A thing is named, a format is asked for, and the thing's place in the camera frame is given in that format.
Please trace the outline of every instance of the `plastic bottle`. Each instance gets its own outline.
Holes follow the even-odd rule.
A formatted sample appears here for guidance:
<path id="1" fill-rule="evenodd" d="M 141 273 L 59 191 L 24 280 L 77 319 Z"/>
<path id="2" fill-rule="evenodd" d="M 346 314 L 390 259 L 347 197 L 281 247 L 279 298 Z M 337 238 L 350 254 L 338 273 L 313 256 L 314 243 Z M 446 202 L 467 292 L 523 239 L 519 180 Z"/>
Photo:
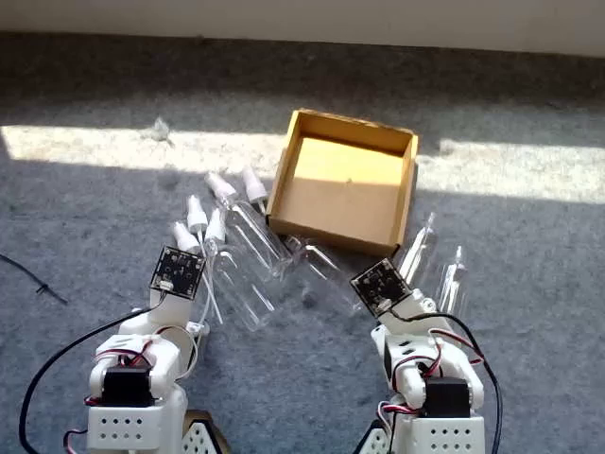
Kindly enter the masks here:
<path id="1" fill-rule="evenodd" d="M 464 317 L 467 304 L 468 270 L 464 265 L 462 246 L 456 247 L 456 255 L 443 266 L 441 281 L 437 289 L 439 312 L 459 318 Z"/>
<path id="2" fill-rule="evenodd" d="M 282 241 L 246 201 L 239 199 L 235 189 L 219 175 L 206 176 L 219 204 L 224 208 L 229 244 L 246 251 L 256 261 L 255 272 L 263 280 L 281 278 L 291 256 Z"/>
<path id="3" fill-rule="evenodd" d="M 416 234 L 414 242 L 406 254 L 399 260 L 394 260 L 395 267 L 411 288 L 420 288 L 426 291 L 422 287 L 426 282 L 427 275 L 436 271 L 433 268 L 438 237 L 434 223 L 435 213 L 431 213 L 424 226 Z"/>
<path id="4" fill-rule="evenodd" d="M 285 245 L 292 251 L 292 261 L 296 267 L 292 274 L 306 280 L 303 288 L 310 288 L 326 304 L 339 306 L 347 315 L 352 315 L 362 307 L 351 287 L 351 271 L 339 257 L 323 245 L 313 240 L 288 236 Z"/>

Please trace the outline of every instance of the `transparent bottle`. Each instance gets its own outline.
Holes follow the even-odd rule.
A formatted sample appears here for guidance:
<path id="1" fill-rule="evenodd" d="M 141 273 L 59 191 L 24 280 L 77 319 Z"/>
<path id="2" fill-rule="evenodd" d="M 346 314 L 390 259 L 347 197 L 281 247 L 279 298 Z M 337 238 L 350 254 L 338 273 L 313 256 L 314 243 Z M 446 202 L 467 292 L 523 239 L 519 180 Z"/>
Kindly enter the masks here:
<path id="1" fill-rule="evenodd" d="M 359 298 L 351 287 L 352 272 L 340 258 L 325 246 L 317 242 L 288 236 L 285 245 L 292 252 L 294 273 L 302 280 L 304 288 L 313 288 L 328 304 L 344 308 L 353 314 L 362 307 Z"/>
<path id="2" fill-rule="evenodd" d="M 411 288 L 426 291 L 425 284 L 431 272 L 435 272 L 435 251 L 438 236 L 434 228 L 435 213 L 431 213 L 418 231 L 414 242 L 403 257 L 395 258 L 394 265 Z"/>
<path id="3" fill-rule="evenodd" d="M 237 314 L 242 323 L 256 331 L 275 312 L 263 283 L 251 272 L 246 255 L 232 246 L 221 245 L 208 251 L 208 267 L 213 290 Z"/>
<path id="4" fill-rule="evenodd" d="M 229 243 L 254 258 L 254 271 L 262 280 L 282 278 L 285 268 L 291 263 L 291 255 L 280 238 L 270 231 L 265 218 L 249 203 L 240 200 L 235 189 L 219 175 L 208 173 L 206 183 L 225 209 Z"/>
<path id="5" fill-rule="evenodd" d="M 443 266 L 437 289 L 437 310 L 464 317 L 468 296 L 468 270 L 464 265 L 462 246 L 456 247 L 456 255 Z"/>

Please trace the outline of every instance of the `cardboard box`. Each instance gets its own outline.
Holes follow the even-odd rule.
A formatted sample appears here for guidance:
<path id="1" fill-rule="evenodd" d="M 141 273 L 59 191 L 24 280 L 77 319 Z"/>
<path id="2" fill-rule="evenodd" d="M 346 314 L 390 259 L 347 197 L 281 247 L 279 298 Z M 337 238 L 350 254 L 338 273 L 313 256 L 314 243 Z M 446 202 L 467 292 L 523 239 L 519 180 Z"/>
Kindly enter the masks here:
<path id="1" fill-rule="evenodd" d="M 383 256 L 403 243 L 418 136 L 298 110 L 286 140 L 268 202 L 274 232 Z"/>

